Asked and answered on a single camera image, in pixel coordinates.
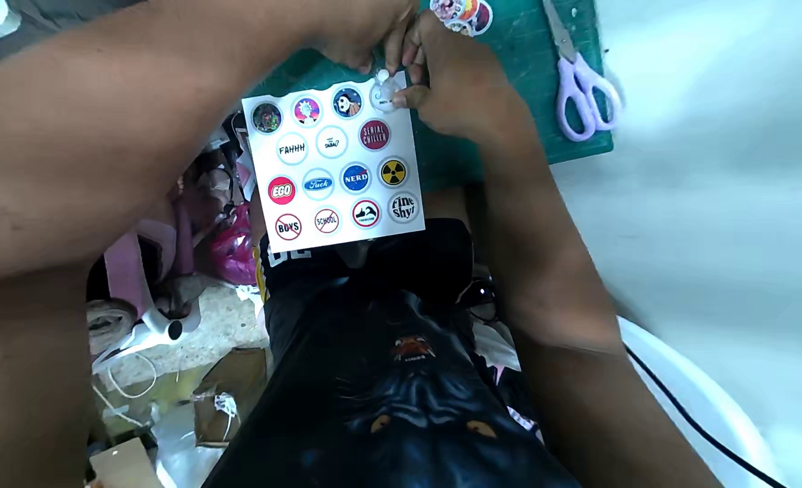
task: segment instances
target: sticker sheet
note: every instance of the sticker sheet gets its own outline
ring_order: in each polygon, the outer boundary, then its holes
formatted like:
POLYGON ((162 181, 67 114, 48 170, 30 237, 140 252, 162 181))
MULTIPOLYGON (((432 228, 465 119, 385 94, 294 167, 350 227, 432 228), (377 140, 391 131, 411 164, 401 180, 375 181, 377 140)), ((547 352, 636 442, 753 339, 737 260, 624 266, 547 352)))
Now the sticker sheet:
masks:
MULTIPOLYGON (((403 72, 392 81, 406 86, 403 72)), ((241 101, 273 252, 425 228, 409 110, 392 110, 384 85, 241 101)))

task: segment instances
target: radiation symbol sticker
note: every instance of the radiation symbol sticker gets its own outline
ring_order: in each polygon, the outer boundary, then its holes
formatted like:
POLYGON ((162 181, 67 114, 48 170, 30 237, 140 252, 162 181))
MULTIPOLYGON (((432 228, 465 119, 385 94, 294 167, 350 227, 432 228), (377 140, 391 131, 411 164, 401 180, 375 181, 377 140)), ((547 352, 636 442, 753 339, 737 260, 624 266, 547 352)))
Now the radiation symbol sticker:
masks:
POLYGON ((396 159, 389 159, 383 163, 380 169, 380 176, 383 177, 383 183, 396 187, 403 183, 404 177, 407 175, 407 168, 401 161, 396 159))

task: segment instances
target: black cable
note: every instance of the black cable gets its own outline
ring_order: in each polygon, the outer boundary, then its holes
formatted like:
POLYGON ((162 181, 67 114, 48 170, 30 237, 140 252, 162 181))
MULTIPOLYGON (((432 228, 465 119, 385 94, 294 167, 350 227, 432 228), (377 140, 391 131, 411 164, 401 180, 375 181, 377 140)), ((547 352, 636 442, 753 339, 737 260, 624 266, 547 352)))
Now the black cable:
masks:
POLYGON ((648 365, 646 365, 644 361, 640 360, 638 356, 633 352, 633 350, 630 349, 629 346, 624 344, 624 347, 626 348, 626 351, 630 353, 630 356, 633 357, 634 361, 636 361, 636 363, 638 363, 638 365, 641 366, 643 370, 645 370, 648 376, 650 376, 651 379, 654 380, 654 383, 657 384, 657 387, 660 389, 660 391, 662 391, 663 394, 666 394, 666 397, 669 399, 671 404, 675 406, 678 413, 680 413, 681 416, 684 417, 684 420, 686 420, 691 427, 696 429, 696 432, 699 432, 699 435, 701 435, 703 438, 705 438, 705 440, 710 442, 711 445, 720 450, 720 452, 722 452, 727 458, 735 461, 736 464, 747 470, 750 474, 756 476, 757 478, 761 479, 765 483, 768 483, 774 488, 787 488, 785 485, 780 484, 780 482, 778 482, 776 479, 760 471, 756 466, 753 466, 751 463, 745 461, 741 456, 735 454, 729 447, 724 446, 723 444, 720 443, 720 441, 715 439, 714 436, 708 433, 708 431, 706 431, 702 426, 700 426, 699 423, 689 415, 684 406, 681 405, 681 402, 677 401, 675 395, 673 395, 669 391, 669 388, 666 388, 666 385, 664 385, 663 382, 660 381, 660 379, 656 376, 656 374, 654 374, 654 371, 651 371, 648 365))

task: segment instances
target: circular sticker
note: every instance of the circular sticker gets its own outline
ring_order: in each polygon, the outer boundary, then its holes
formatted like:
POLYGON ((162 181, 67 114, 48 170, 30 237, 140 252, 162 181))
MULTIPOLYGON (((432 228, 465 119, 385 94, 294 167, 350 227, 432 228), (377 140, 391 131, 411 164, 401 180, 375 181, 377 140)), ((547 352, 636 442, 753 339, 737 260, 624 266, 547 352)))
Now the circular sticker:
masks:
POLYGON ((405 224, 419 215, 419 201, 414 194, 401 192, 389 200, 387 209, 389 217, 395 222, 405 224))
POLYGON ((380 167, 380 178, 383 179, 383 183, 390 187, 400 185, 406 177, 407 167, 404 166, 399 158, 390 158, 380 167))
POLYGON ((379 119, 371 119, 358 130, 358 139, 362 145, 371 150, 378 151, 389 143, 389 126, 379 119))
POLYGON ((380 220, 380 206, 373 200, 360 200, 352 206, 352 220, 358 227, 374 227, 380 220))
POLYGON ((462 22, 460 20, 453 20, 446 23, 446 27, 453 32, 457 32, 458 34, 463 34, 468 38, 473 37, 473 29, 470 27, 469 23, 462 22))
POLYGON ((321 168, 314 168, 305 173, 301 188, 308 198, 320 201, 329 198, 335 191, 335 182, 331 179, 331 173, 321 168))
POLYGON ((340 157, 347 147, 346 133, 341 127, 330 125, 317 134, 317 150, 329 159, 340 157))
POLYGON ((253 109, 253 127, 263 134, 277 130, 282 121, 280 108, 273 103, 261 103, 253 109))
POLYGON ((301 235, 301 221, 293 214, 283 214, 274 222, 277 237, 283 240, 293 240, 301 235))
POLYGON ((371 172, 361 162, 352 162, 341 172, 341 183, 349 193, 364 193, 371 185, 371 172))
POLYGON ((362 94, 352 88, 341 89, 335 94, 332 105, 335 113, 345 119, 350 119, 362 110, 362 94))
POLYGON ((464 3, 464 11, 460 13, 458 20, 468 20, 476 15, 476 11, 478 10, 479 0, 467 0, 467 2, 464 3))
POLYGON ((466 8, 466 0, 431 0, 431 10, 442 21, 458 18, 466 8))
POLYGON ((485 31, 491 27, 493 18, 494 12, 491 9, 491 5, 485 0, 479 0, 479 9, 476 11, 476 17, 469 20, 473 35, 479 36, 480 34, 484 34, 485 31))
POLYGON ((293 165, 307 157, 307 143, 295 132, 290 132, 277 141, 277 157, 286 164, 293 165))
POLYGON ((286 176, 278 176, 268 183, 268 198, 277 205, 287 205, 295 198, 295 183, 286 176))
POLYGON ((313 217, 313 225, 317 227, 323 234, 331 234, 338 230, 341 225, 341 217, 334 208, 329 206, 317 210, 317 214, 313 217))
POLYGON ((292 115, 295 117, 298 125, 302 127, 313 127, 319 122, 319 117, 322 115, 322 112, 316 100, 305 96, 299 98, 298 102, 292 106, 292 115))

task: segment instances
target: white floor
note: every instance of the white floor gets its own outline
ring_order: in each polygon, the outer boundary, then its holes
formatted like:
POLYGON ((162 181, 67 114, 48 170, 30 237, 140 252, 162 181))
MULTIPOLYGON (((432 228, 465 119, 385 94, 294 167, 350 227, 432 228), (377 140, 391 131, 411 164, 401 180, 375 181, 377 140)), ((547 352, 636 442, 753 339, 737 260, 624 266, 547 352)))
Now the white floor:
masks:
POLYGON ((615 151, 552 166, 623 313, 802 488, 802 0, 602 0, 615 151))

